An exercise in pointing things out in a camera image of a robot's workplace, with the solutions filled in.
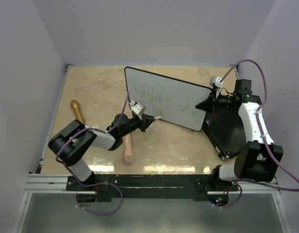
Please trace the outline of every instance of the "white wall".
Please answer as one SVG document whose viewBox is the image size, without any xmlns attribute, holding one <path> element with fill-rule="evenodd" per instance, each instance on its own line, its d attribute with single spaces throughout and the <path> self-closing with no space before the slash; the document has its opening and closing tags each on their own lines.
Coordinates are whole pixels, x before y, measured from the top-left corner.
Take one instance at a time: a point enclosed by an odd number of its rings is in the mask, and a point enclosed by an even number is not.
<svg viewBox="0 0 299 233">
<path fill-rule="evenodd" d="M 0 233 L 11 232 L 53 116 L 64 63 L 31 0 L 0 0 Z"/>
<path fill-rule="evenodd" d="M 263 115 L 275 143 L 283 146 L 282 164 L 299 176 L 299 0 L 277 0 L 246 58 L 265 72 L 268 102 Z M 257 68 L 240 65 L 242 78 L 253 80 L 253 93 L 264 96 Z M 298 184 L 278 169 L 280 186 Z M 293 232 L 299 232 L 299 193 L 282 192 Z"/>
<path fill-rule="evenodd" d="M 275 0 L 33 0 L 75 64 L 232 64 Z"/>
</svg>

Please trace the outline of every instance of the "wooden table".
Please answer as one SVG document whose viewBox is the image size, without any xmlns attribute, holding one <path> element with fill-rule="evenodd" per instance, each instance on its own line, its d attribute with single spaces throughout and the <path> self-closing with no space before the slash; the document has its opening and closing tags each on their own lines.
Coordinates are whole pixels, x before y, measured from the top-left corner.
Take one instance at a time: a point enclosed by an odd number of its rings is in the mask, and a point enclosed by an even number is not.
<svg viewBox="0 0 299 233">
<path fill-rule="evenodd" d="M 223 77 L 229 67 L 139 67 L 140 69 L 209 86 L 212 76 Z M 71 67 L 65 81 L 51 136 L 75 119 L 70 101 L 78 100 L 86 124 L 105 130 L 121 112 L 126 95 L 124 67 Z M 224 87 L 232 92 L 236 81 L 231 72 Z M 125 113 L 131 117 L 129 108 Z M 203 131 L 195 132 L 161 120 L 145 133 L 132 133 L 133 164 L 123 162 L 124 145 L 115 151 L 90 147 L 84 160 L 95 173 L 109 174 L 210 174 L 223 162 Z M 47 149 L 41 173 L 68 174 Z"/>
</svg>

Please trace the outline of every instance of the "whiteboard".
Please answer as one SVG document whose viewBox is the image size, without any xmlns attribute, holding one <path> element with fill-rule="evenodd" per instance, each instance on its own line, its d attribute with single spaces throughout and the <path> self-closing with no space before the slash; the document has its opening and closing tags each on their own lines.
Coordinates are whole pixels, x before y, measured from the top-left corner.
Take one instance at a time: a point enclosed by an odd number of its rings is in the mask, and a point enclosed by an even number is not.
<svg viewBox="0 0 299 233">
<path fill-rule="evenodd" d="M 201 130 L 206 112 L 195 106 L 209 97 L 210 88 L 132 67 L 124 73 L 131 100 L 143 104 L 147 115 Z"/>
</svg>

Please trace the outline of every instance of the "wooden pestle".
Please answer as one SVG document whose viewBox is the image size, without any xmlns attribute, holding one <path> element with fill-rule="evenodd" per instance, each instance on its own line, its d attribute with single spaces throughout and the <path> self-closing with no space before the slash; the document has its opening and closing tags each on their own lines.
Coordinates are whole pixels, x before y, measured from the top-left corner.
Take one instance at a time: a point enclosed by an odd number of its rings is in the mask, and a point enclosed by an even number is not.
<svg viewBox="0 0 299 233">
<path fill-rule="evenodd" d="M 82 116 L 81 109 L 80 109 L 80 104 L 78 103 L 78 101 L 77 100 L 72 100 L 70 102 L 70 107 L 73 109 L 77 120 L 79 120 L 81 123 L 83 123 L 85 125 L 86 122 L 85 122 L 85 119 Z M 132 142 L 131 142 L 131 134 L 130 133 L 123 137 L 123 142 L 124 142 L 123 161 L 126 164 L 130 164 L 130 163 L 133 162 Z"/>
</svg>

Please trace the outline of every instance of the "brown wooden handle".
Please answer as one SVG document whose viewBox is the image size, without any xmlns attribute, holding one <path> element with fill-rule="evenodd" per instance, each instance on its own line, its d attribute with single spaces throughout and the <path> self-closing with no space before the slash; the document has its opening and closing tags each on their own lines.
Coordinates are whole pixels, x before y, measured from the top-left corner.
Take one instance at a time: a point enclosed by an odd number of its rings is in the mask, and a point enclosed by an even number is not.
<svg viewBox="0 0 299 233">
<path fill-rule="evenodd" d="M 131 134 L 123 137 L 124 141 L 124 155 L 123 160 L 126 164 L 130 164 L 133 162 L 133 153 L 132 153 L 132 141 L 131 141 Z"/>
<path fill-rule="evenodd" d="M 78 103 L 78 101 L 77 100 L 72 100 L 70 102 L 70 107 L 73 109 L 77 120 L 81 121 L 81 123 L 83 123 L 85 125 L 86 122 L 85 122 L 85 119 L 82 116 L 81 109 L 80 109 L 80 104 Z"/>
</svg>

